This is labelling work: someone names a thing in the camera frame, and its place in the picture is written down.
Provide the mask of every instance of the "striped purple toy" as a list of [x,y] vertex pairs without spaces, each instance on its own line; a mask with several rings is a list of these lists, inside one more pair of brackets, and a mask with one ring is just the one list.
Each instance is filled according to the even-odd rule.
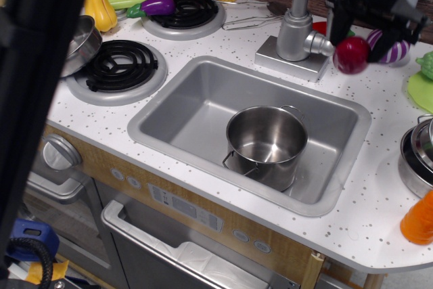
[[[373,49],[378,39],[382,36],[381,30],[373,30],[367,37],[367,42]],[[390,64],[403,59],[409,52],[411,45],[406,41],[396,42],[388,53],[379,61],[381,64]]]

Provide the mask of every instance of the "metal tongs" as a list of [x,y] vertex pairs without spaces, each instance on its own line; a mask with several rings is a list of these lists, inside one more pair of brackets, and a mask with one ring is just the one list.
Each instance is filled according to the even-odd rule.
[[233,1],[213,0],[213,1],[217,3],[227,3],[230,5],[239,5],[243,3],[259,3],[259,4],[266,5],[268,10],[273,14],[268,16],[254,16],[249,18],[242,18],[241,20],[232,20],[231,22],[226,22],[223,24],[222,26],[223,30],[245,30],[248,28],[257,28],[273,22],[278,22],[281,19],[281,17],[283,17],[284,13],[287,10],[287,8],[280,3],[274,3],[274,2],[268,3],[266,1],[258,1],[258,0],[233,0]]

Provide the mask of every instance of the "control panel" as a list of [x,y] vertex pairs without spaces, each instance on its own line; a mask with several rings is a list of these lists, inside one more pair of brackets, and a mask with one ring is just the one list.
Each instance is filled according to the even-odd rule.
[[161,189],[156,185],[149,183],[148,186],[150,194],[155,201],[171,207],[172,209],[194,219],[195,221],[198,221],[199,223],[211,228],[214,231],[221,232],[224,224],[224,221],[221,218],[213,215],[203,208],[200,208],[199,206],[196,206],[195,204],[186,201],[185,199]]

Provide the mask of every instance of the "knob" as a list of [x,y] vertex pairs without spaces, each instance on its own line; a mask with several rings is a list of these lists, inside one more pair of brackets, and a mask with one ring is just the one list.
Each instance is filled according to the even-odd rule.
[[80,154],[63,137],[51,134],[44,138],[45,145],[41,156],[43,161],[55,171],[64,171],[82,162]]

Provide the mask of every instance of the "burner plate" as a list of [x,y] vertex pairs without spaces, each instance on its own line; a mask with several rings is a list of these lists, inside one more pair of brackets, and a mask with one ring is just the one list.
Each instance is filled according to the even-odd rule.
[[[201,37],[206,37],[216,32],[222,27],[225,22],[225,10],[220,3],[214,3],[216,8],[218,8],[218,13],[210,21],[205,22],[197,27],[190,28],[167,28],[163,27],[159,22],[155,22],[148,17],[142,17],[141,23],[144,29],[146,29],[150,34],[160,37],[162,39],[173,40],[173,41],[188,41],[199,39]],[[191,16],[195,18],[196,14],[194,10],[185,10],[184,16]]]
[[86,85],[87,75],[81,71],[66,77],[66,84],[70,92],[78,99],[97,106],[121,106],[138,102],[155,93],[164,83],[168,74],[166,61],[162,54],[145,45],[158,61],[158,69],[154,71],[151,79],[142,85],[122,91],[91,91]]
[[213,0],[174,0],[176,12],[172,15],[155,15],[149,19],[165,28],[195,28],[210,22],[219,7]]
[[150,79],[158,68],[153,53],[142,43],[108,41],[83,68],[92,91],[123,91]]

